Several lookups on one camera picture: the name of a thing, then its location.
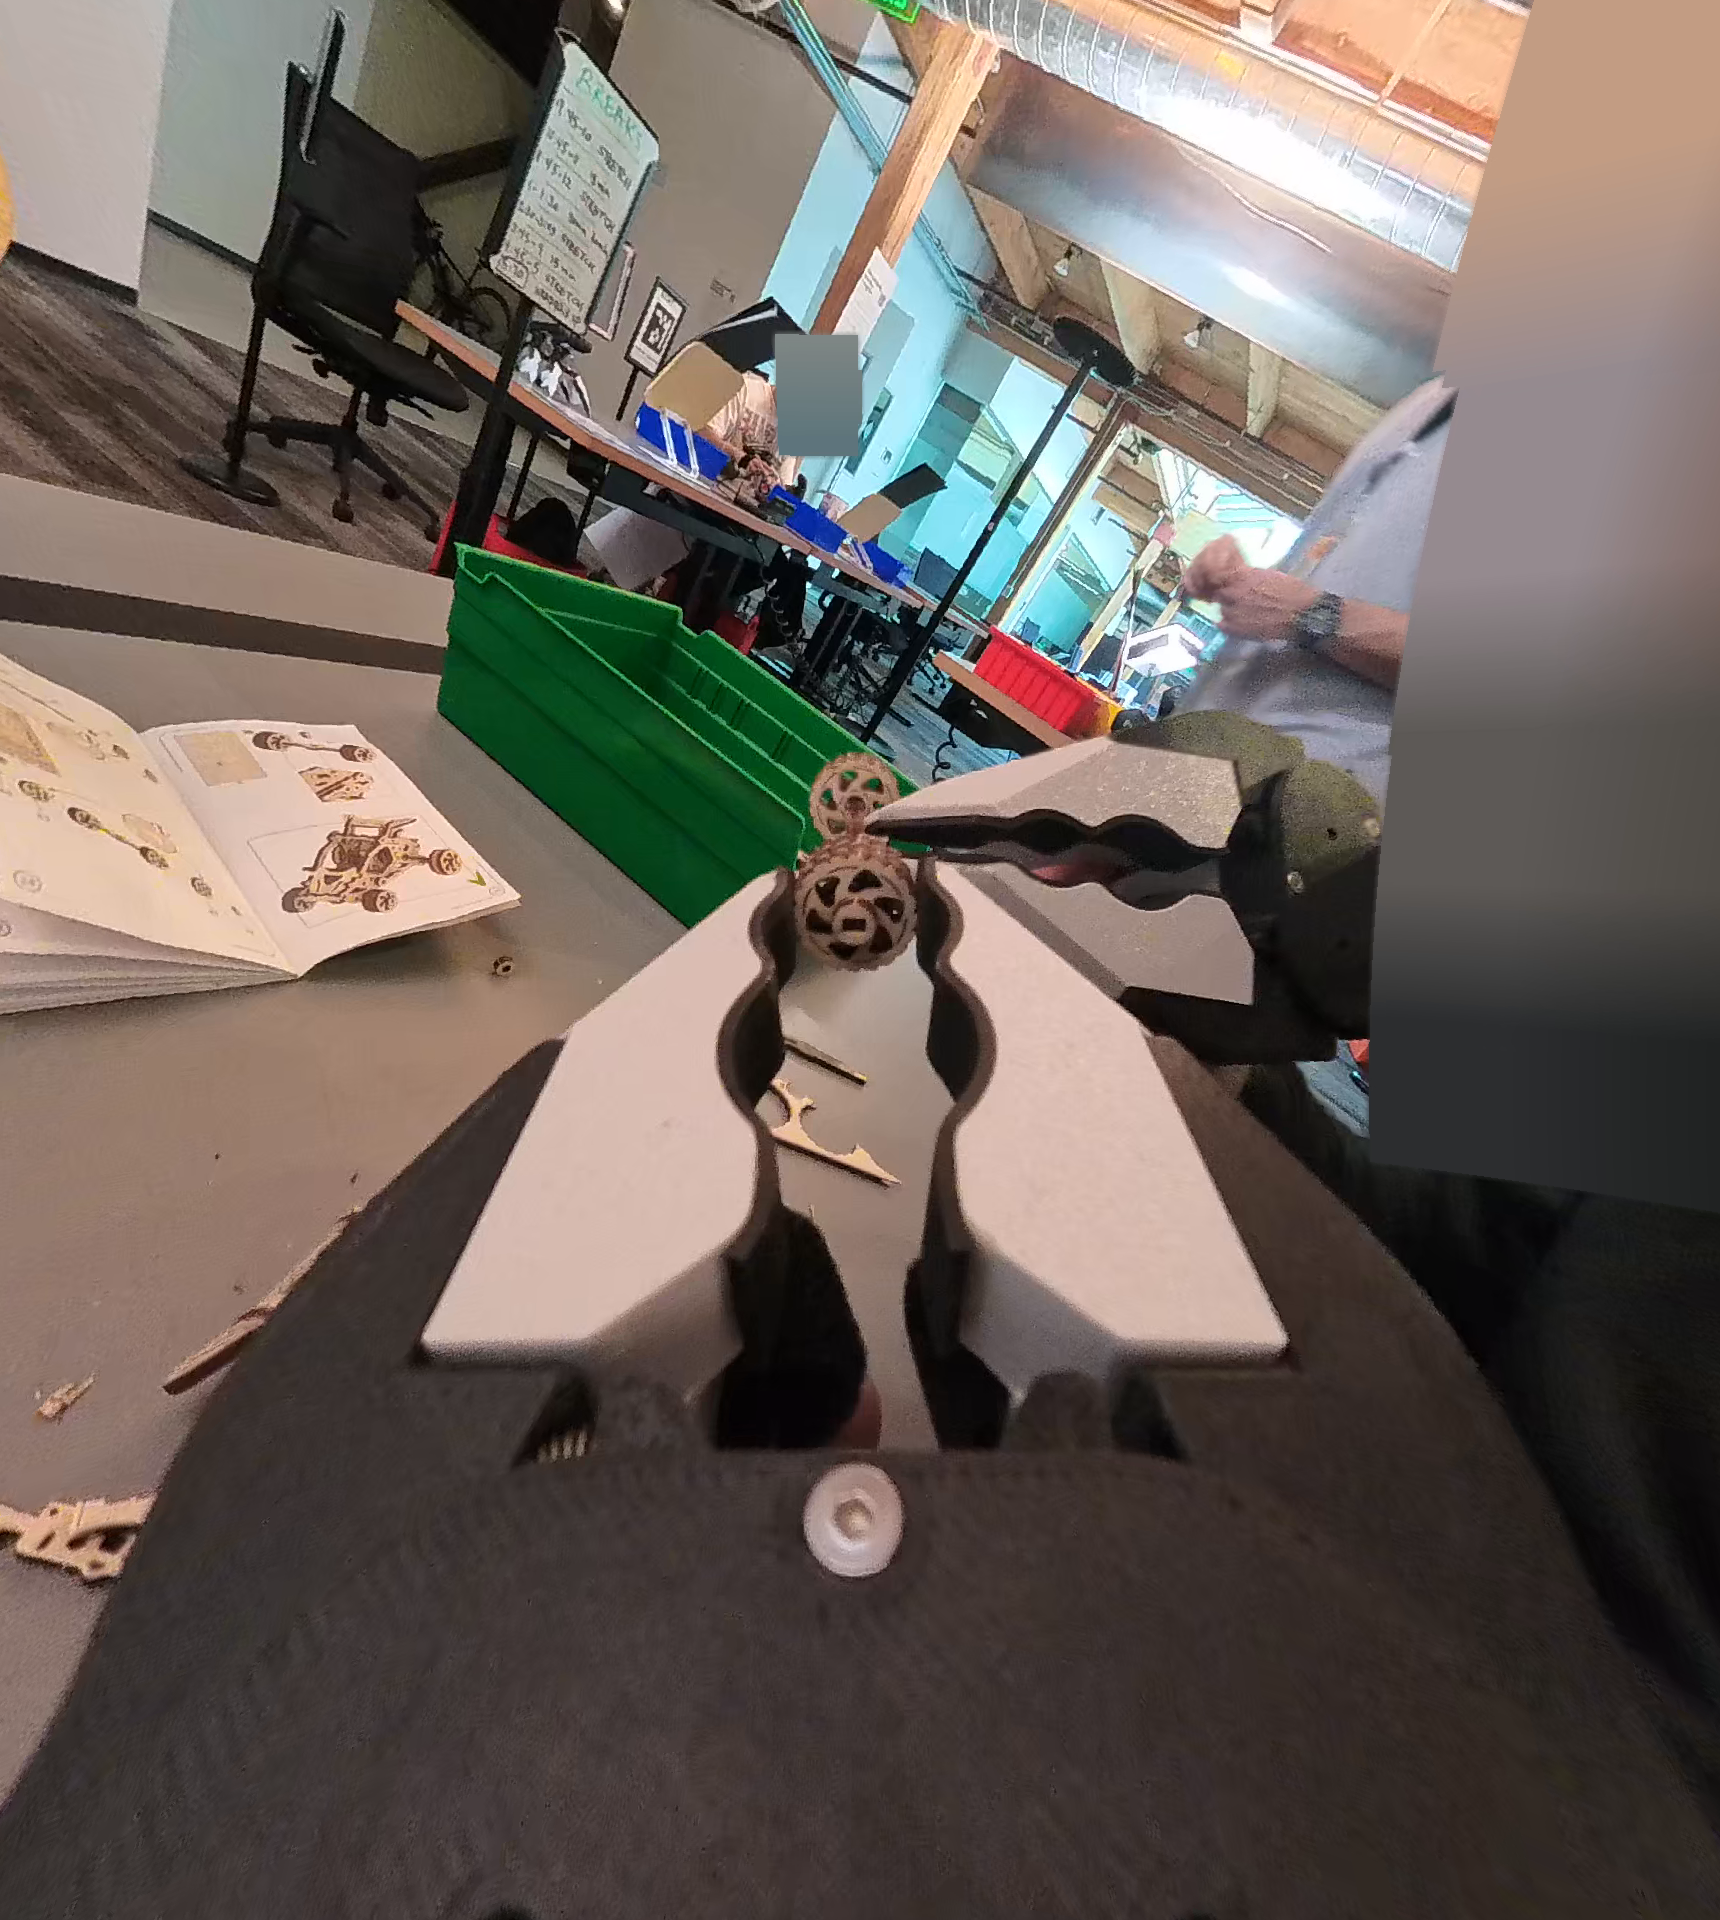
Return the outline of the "pale wooden linkage piece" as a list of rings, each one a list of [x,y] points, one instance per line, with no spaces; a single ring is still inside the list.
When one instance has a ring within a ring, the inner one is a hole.
[[[0,1545],[83,1586],[111,1581],[127,1567],[153,1502],[151,1492],[117,1499],[50,1499],[36,1508],[0,1499]]]

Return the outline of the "green plastic bin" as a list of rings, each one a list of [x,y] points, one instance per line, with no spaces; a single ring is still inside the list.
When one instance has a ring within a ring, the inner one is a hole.
[[[819,844],[859,741],[675,605],[485,547],[455,553],[438,710],[685,927]]]

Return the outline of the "instruction booklet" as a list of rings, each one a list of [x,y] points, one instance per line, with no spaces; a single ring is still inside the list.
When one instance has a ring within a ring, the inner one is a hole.
[[[358,728],[139,732],[0,652],[0,1016],[302,979],[517,902]]]

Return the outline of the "black office chair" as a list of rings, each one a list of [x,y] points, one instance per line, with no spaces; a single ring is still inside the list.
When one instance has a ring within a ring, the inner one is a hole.
[[[463,384],[432,355],[397,339],[397,304],[415,273],[417,159],[334,96],[346,20],[328,11],[311,68],[289,64],[282,102],[279,170],[271,217],[250,270],[250,324],[237,398],[216,453],[185,453],[180,468],[201,486],[260,507],[277,506],[269,481],[245,465],[248,443],[291,443],[329,453],[329,511],[354,522],[352,476],[367,468],[382,497],[407,501],[435,540],[440,515],[363,427],[384,427],[394,408],[441,413],[468,408]],[[287,334],[315,373],[344,384],[335,417],[254,410],[267,330]]]

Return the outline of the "brown-topped desk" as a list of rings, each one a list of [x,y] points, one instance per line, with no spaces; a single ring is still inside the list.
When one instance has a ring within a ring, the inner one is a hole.
[[[935,645],[928,635],[934,612],[928,596],[882,578],[854,540],[824,547],[785,522],[743,507],[703,478],[696,438],[685,438],[685,451],[660,451],[634,427],[596,417],[583,406],[502,371],[495,352],[412,302],[397,302],[394,312],[482,398],[487,419],[512,417],[524,429],[562,440],[582,457],[585,509],[626,509],[711,552],[690,597],[696,608],[738,597],[775,556],[801,564],[807,602],[830,599],[831,612],[821,614],[801,644],[790,681],[859,737],[872,737]]]

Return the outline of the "wooden wheel axle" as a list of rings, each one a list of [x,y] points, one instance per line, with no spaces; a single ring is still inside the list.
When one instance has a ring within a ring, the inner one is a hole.
[[[878,824],[896,800],[893,770],[863,749],[824,762],[810,783],[813,844],[796,858],[793,923],[800,947],[835,969],[889,965],[914,937],[916,871]]]

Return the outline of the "whiteboard with handwriting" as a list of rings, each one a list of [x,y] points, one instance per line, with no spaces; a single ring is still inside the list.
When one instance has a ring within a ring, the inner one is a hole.
[[[579,41],[557,31],[487,221],[483,267],[544,318],[583,334],[656,162],[656,131]]]

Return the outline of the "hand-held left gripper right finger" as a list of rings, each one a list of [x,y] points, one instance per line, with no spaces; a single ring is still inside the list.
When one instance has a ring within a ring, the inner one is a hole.
[[[1280,1311],[1149,1036],[937,862],[920,866],[934,1139],[917,1327],[1007,1393],[1283,1357]]]

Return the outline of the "pale forked wooden scrap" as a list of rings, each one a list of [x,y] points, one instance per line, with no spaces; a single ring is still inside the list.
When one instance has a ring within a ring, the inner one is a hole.
[[[826,1101],[788,1071],[767,1079],[758,1100],[758,1115],[775,1149],[824,1170],[843,1174],[867,1187],[902,1185],[900,1174],[872,1153],[847,1125],[824,1125]]]

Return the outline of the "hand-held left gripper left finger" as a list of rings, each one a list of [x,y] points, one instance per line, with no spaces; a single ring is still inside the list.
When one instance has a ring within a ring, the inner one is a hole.
[[[793,877],[755,875],[575,1019],[420,1345],[438,1363],[728,1365],[780,1209]]]

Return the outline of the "long wooden sliver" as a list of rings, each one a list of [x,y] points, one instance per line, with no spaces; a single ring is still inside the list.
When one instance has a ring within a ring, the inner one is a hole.
[[[302,1253],[294,1265],[289,1265],[289,1270],[277,1282],[274,1282],[271,1288],[267,1288],[267,1291],[264,1291],[248,1307],[239,1307],[224,1325],[224,1329],[204,1342],[195,1352],[182,1356],[166,1374],[166,1377],[160,1380],[160,1392],[168,1398],[190,1393],[233,1365],[237,1357],[254,1343],[277,1307],[297,1290],[318,1261],[344,1238],[358,1213],[358,1209],[339,1213],[328,1233],[305,1253]]]

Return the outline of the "red plastic bin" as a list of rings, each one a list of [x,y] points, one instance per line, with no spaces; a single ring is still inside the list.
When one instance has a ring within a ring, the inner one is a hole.
[[[1120,714],[1120,705],[1099,686],[998,628],[988,630],[970,670],[1068,737],[1105,735]]]

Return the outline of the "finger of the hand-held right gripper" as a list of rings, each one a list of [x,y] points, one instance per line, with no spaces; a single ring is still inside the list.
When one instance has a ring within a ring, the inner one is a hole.
[[[1253,1004],[1253,950],[1226,900],[1182,894],[1175,873],[1158,871],[1145,871],[1133,897],[1094,883],[1050,885],[1031,875],[1050,858],[1016,846],[932,853],[932,887],[952,920],[948,961],[967,984],[1079,977],[1111,1001],[1142,993]]]
[[[1226,850],[1241,808],[1230,760],[1083,739],[905,794],[870,827],[932,851],[1194,858]]]

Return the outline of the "blue plastic bin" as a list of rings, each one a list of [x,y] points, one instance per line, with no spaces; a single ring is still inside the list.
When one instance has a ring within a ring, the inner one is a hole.
[[[707,438],[702,427],[646,400],[631,416],[631,429],[652,457],[707,486],[717,484],[733,459],[728,448]]]

